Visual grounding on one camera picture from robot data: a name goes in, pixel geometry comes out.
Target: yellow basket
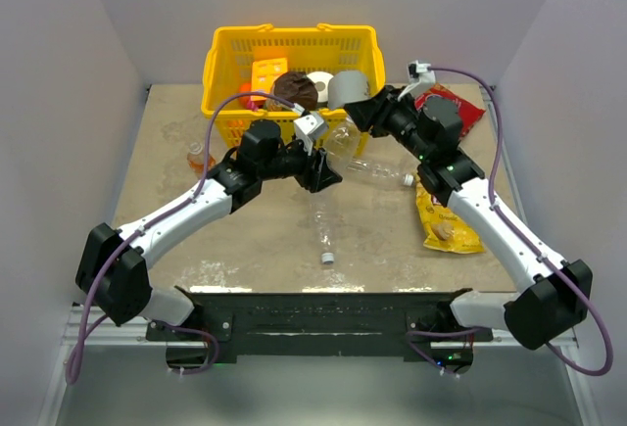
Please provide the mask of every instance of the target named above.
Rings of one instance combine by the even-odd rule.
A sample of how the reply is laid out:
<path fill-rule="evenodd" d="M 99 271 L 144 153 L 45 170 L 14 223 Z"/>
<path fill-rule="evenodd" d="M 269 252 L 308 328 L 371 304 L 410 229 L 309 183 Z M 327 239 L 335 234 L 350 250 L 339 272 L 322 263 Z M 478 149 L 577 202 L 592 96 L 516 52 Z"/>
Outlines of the yellow basket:
<path fill-rule="evenodd" d="M 237 93 L 242 83 L 251 80 L 254 61 L 286 57 L 290 71 L 362 71 L 368 78 L 370 92 L 378 92 L 385 84 L 383 56 L 376 42 L 376 31 L 370 26 L 319 24 L 317 27 L 259 26 L 221 27 L 214 33 L 212 49 L 207 54 L 203 73 L 201 110 L 210 118 L 219 103 Z M 332 129 L 346 117 L 344 110 L 320 110 Z M 291 111 L 242 110 L 232 101 L 216 118 L 216 127 L 228 147 L 239 145 L 251 121 L 267 118 L 281 127 L 286 143 L 292 140 L 292 121 L 298 116 Z M 318 147 L 324 138 L 316 144 Z M 358 153 L 367 141 L 362 136 Z"/>

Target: clear plastic bottle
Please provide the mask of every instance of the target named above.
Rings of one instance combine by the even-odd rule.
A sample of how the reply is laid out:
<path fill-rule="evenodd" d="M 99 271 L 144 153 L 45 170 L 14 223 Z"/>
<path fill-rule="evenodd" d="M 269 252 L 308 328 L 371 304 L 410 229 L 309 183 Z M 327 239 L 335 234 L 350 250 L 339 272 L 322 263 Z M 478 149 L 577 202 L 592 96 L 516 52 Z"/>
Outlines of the clear plastic bottle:
<path fill-rule="evenodd" d="M 346 172 L 346 168 L 360 145 L 361 138 L 362 134 L 349 118 L 331 130 L 324 141 L 324 149 L 328 154 L 329 164 L 335 172 L 340 175 Z M 333 264 L 335 262 L 335 229 L 339 218 L 333 186 L 310 195 L 310 211 L 320 246 L 320 261 L 322 264 Z"/>
<path fill-rule="evenodd" d="M 320 249 L 320 262 L 335 262 L 335 227 L 337 225 L 337 209 L 335 196 L 324 190 L 310 195 L 310 212 L 313 218 L 315 237 Z"/>
<path fill-rule="evenodd" d="M 350 118 L 346 118 L 331 130 L 323 147 L 335 172 L 344 174 L 357 152 L 361 138 L 360 130 Z"/>
<path fill-rule="evenodd" d="M 346 178 L 372 184 L 379 189 L 412 187 L 415 183 L 413 174 L 403 170 L 403 165 L 355 157 L 348 164 Z"/>
<path fill-rule="evenodd" d="M 205 165 L 205 154 L 204 151 L 205 146 L 200 142 L 192 142 L 189 144 L 189 150 L 187 152 L 187 163 L 189 167 L 192 168 L 196 177 L 200 179 L 203 175 L 203 169 Z M 216 164 L 216 160 L 209 154 L 209 168 Z"/>

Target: white toilet paper roll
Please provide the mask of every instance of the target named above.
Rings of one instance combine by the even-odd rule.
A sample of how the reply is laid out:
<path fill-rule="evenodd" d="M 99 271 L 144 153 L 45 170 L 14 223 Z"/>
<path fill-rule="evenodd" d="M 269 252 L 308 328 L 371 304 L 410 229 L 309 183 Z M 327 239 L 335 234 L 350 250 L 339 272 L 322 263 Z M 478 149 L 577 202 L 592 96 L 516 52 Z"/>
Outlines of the white toilet paper roll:
<path fill-rule="evenodd" d="M 317 101 L 319 103 L 326 103 L 329 101 L 329 81 L 333 78 L 333 75 L 328 71 L 313 71 L 307 75 L 309 80 L 315 85 L 317 90 Z"/>

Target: bottle cap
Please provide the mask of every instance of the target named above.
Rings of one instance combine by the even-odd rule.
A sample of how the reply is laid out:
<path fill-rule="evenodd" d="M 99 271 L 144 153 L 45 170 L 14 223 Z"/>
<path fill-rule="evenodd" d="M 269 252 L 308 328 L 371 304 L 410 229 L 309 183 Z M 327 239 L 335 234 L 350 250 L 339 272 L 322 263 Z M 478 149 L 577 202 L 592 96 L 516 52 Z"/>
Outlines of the bottle cap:
<path fill-rule="evenodd" d="M 189 151 L 194 155 L 198 155 L 203 151 L 203 144 L 200 142 L 192 142 L 189 144 Z"/>
<path fill-rule="evenodd" d="M 335 255 L 332 253 L 323 253 L 320 257 L 322 264 L 333 264 L 335 262 Z"/>
<path fill-rule="evenodd" d="M 403 186 L 413 186 L 415 179 L 412 174 L 406 174 L 403 176 Z"/>

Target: white wall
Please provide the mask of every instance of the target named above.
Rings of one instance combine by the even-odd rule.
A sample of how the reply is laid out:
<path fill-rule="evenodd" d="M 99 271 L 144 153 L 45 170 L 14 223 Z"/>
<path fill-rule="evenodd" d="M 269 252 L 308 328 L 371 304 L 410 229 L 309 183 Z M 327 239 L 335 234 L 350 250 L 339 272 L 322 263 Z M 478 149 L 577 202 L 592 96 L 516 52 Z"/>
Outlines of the white wall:
<path fill-rule="evenodd" d="M 0 423 L 33 424 L 143 88 L 99 0 L 0 0 Z"/>
<path fill-rule="evenodd" d="M 388 79 L 407 62 L 503 74 L 544 0 L 102 0 L 141 74 L 154 83 L 199 83 L 222 25 L 371 24 Z"/>
<path fill-rule="evenodd" d="M 627 0 L 547 0 L 499 83 L 506 143 L 532 226 L 595 272 L 612 372 L 591 379 L 605 425 L 625 424 L 627 378 Z M 594 322 L 577 330 L 601 366 Z"/>

